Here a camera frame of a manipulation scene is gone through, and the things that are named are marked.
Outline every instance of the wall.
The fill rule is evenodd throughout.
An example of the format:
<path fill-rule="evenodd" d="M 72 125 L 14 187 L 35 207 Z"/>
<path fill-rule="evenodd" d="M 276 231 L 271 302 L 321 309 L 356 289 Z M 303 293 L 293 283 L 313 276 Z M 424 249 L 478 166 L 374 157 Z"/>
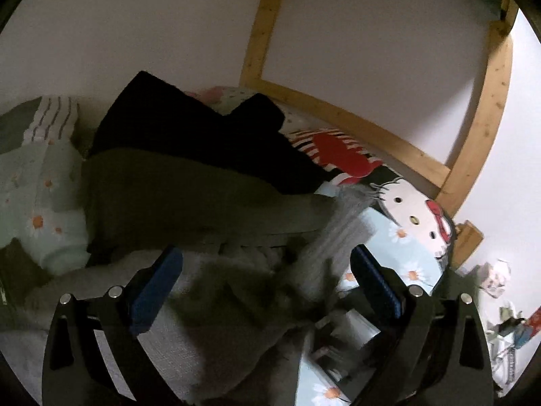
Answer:
<path fill-rule="evenodd" d="M 23 0 L 0 35 L 0 111 L 83 96 L 94 122 L 139 70 L 186 90 L 237 85 L 259 0 Z"/>
<path fill-rule="evenodd" d="M 490 19 L 480 0 L 284 0 L 263 78 L 346 108 L 452 162 L 479 99 Z M 503 297 L 479 295 L 481 314 L 493 324 L 504 299 L 525 316 L 541 305 L 541 45 L 521 14 L 512 36 L 504 118 L 456 216 L 486 236 L 464 272 L 497 258 L 511 264 Z M 540 340 L 518 351 L 519 374 Z"/>

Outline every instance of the black fabric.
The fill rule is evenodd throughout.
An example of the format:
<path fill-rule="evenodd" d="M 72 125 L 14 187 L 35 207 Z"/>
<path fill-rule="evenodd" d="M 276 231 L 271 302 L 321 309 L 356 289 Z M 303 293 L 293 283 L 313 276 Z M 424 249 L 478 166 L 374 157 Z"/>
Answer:
<path fill-rule="evenodd" d="M 283 119 L 263 94 L 221 116 L 140 72 L 99 125 L 90 157 L 113 148 L 136 148 L 252 175 L 282 194 L 312 193 L 325 181 L 326 172 L 278 132 Z"/>

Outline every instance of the hello kitty face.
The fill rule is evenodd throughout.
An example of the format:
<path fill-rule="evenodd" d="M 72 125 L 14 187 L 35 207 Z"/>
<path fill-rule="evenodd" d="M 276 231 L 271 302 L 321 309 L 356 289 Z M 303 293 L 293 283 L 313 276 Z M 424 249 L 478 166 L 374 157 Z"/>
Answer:
<path fill-rule="evenodd" d="M 371 185 L 387 217 L 414 236 L 434 257 L 445 255 L 451 242 L 451 227 L 437 203 L 400 178 L 383 185 Z"/>

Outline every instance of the dark green garment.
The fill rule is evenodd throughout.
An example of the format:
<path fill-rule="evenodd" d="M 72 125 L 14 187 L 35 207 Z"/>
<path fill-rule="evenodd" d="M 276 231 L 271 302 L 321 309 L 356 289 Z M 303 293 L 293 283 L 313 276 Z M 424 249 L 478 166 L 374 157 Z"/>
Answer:
<path fill-rule="evenodd" d="M 87 228 L 98 249 L 283 246 L 313 238 L 335 209 L 325 196 L 282 195 L 255 177 L 137 149 L 91 157 L 83 179 Z"/>

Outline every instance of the metal rivet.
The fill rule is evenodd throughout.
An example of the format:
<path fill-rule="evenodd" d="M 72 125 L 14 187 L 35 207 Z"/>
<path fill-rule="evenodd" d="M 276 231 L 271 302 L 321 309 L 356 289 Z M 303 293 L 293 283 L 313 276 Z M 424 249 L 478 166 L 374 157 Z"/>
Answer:
<path fill-rule="evenodd" d="M 461 299 L 462 299 L 462 302 L 464 302 L 466 305 L 470 305 L 470 303 L 473 302 L 472 297 L 467 293 L 462 293 Z"/>
<path fill-rule="evenodd" d="M 118 298 L 122 294 L 122 287 L 120 285 L 115 285 L 109 289 L 107 294 L 110 298 Z"/>
<path fill-rule="evenodd" d="M 62 305 L 66 305 L 66 303 L 68 303 L 69 301 L 71 301 L 71 294 L 66 293 L 60 296 L 60 303 Z"/>
<path fill-rule="evenodd" d="M 423 289 L 418 285 L 412 285 L 409 287 L 409 294 L 416 298 L 421 297 L 423 295 Z"/>

